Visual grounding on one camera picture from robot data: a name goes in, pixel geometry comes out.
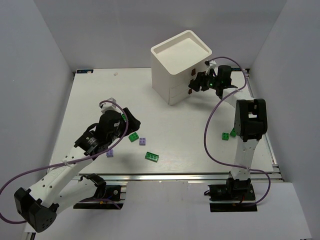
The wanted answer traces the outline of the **white three-drawer cabinet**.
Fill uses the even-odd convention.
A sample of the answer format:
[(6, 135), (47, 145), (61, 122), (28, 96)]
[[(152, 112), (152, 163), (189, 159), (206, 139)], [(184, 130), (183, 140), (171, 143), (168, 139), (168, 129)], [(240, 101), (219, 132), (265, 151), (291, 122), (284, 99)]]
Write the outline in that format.
[(189, 96), (189, 83), (207, 69), (212, 50), (192, 31), (185, 30), (150, 49), (152, 88), (173, 106)]

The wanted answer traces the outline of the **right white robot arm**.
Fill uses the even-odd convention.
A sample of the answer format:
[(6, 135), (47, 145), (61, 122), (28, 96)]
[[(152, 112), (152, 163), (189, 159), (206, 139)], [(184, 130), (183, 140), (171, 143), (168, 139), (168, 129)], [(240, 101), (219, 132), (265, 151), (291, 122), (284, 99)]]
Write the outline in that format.
[(220, 65), (217, 72), (215, 61), (206, 62), (207, 70), (198, 72), (188, 87), (196, 92), (215, 90), (222, 102), (235, 109), (234, 126), (237, 148), (229, 177), (235, 181), (250, 179), (250, 169), (256, 147), (268, 129), (266, 101), (253, 98), (232, 84), (232, 67)]

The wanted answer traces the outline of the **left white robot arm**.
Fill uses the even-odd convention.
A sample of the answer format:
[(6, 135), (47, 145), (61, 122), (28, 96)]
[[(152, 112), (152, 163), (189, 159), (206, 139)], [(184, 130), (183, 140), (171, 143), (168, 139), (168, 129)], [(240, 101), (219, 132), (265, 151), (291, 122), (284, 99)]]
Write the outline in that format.
[(95, 173), (84, 176), (77, 185), (67, 184), (85, 167), (106, 153), (115, 140), (136, 132), (141, 122), (128, 108), (102, 111), (97, 123), (91, 124), (75, 141), (70, 152), (38, 182), (14, 193), (17, 212), (37, 232), (48, 229), (58, 214), (84, 199), (99, 200), (106, 194), (106, 181)]

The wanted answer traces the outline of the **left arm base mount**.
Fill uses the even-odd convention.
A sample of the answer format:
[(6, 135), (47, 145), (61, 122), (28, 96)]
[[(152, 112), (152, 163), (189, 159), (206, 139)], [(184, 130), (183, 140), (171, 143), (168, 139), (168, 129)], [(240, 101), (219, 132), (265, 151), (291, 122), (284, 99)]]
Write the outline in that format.
[(93, 180), (95, 184), (101, 184), (97, 193), (93, 197), (85, 198), (73, 206), (76, 210), (121, 210), (125, 200), (125, 186), (119, 184), (108, 184), (106, 181), (103, 183), (103, 178), (100, 176), (83, 175), (80, 177), (82, 180)]

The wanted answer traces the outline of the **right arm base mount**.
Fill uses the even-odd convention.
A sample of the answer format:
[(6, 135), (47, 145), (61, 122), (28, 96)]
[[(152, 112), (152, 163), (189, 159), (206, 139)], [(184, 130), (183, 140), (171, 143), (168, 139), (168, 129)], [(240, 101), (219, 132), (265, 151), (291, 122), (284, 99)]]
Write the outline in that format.
[(231, 176), (225, 184), (211, 184), (203, 193), (209, 197), (212, 213), (257, 212), (256, 196), (250, 179), (235, 180)]

